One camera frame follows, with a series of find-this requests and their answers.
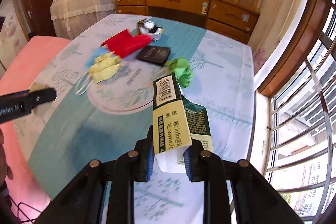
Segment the tablecloth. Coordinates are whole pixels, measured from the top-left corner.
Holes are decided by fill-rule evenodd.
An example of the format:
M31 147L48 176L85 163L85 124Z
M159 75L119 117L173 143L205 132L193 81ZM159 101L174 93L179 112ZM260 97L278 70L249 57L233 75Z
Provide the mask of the tablecloth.
M32 114L14 121L18 138L27 143L29 167L51 199L90 160L116 159L146 137L152 124L152 82L167 68L136 60L135 52L122 60L114 77L91 85L84 95L75 94L91 53L112 35L134 30L143 18L109 15L75 38L36 79L57 90L51 108L42 118ZM190 60L195 76L184 93L207 108L214 152L226 160L246 158L254 104L251 49L199 27L152 20L164 33L151 44L170 47L169 60ZM134 188L136 223L202 222L203 183L190 183L183 173L161 172L155 163L151 181Z

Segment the wooden desk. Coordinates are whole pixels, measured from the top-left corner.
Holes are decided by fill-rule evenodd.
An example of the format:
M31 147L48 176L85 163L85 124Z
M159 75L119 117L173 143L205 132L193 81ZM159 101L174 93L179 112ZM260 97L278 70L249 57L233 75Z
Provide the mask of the wooden desk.
M115 0L117 13L156 16L206 28L247 44L259 13L237 0Z

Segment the yellow cloth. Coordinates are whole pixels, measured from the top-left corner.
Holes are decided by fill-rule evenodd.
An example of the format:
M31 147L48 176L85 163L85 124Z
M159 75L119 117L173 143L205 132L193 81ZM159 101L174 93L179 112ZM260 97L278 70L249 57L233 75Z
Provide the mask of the yellow cloth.
M120 57L111 57L113 52L103 54L95 58L95 64L89 68L89 73L92 76L95 84L100 81L105 81L115 75L120 68Z

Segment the window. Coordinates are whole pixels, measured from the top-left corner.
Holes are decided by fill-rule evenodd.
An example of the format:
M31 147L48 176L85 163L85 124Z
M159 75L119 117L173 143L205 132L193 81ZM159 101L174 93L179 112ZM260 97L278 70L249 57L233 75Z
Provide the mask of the window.
M327 141L336 126L335 58L336 10L331 8L306 60L269 101L272 141L265 177L279 193L290 190L290 206L300 217L320 215L335 195L333 184L326 188L321 183L336 178L336 149L333 153ZM327 166L331 155L332 167ZM302 189L309 185L315 189Z

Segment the pink blanket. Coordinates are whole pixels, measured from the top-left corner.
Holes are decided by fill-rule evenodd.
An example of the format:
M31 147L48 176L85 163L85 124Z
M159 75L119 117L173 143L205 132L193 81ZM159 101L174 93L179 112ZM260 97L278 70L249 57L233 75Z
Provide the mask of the pink blanket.
M15 57L8 70L0 80L0 95L29 89L40 71L59 53L71 40L58 37L33 37ZM13 123L1 125L5 136L5 153L8 165L11 167L14 180L6 180L9 194L16 204L24 202L43 211L50 199L39 186L31 173L14 132ZM39 213L27 206L20 206L30 218L36 218ZM16 206L12 210L16 215Z

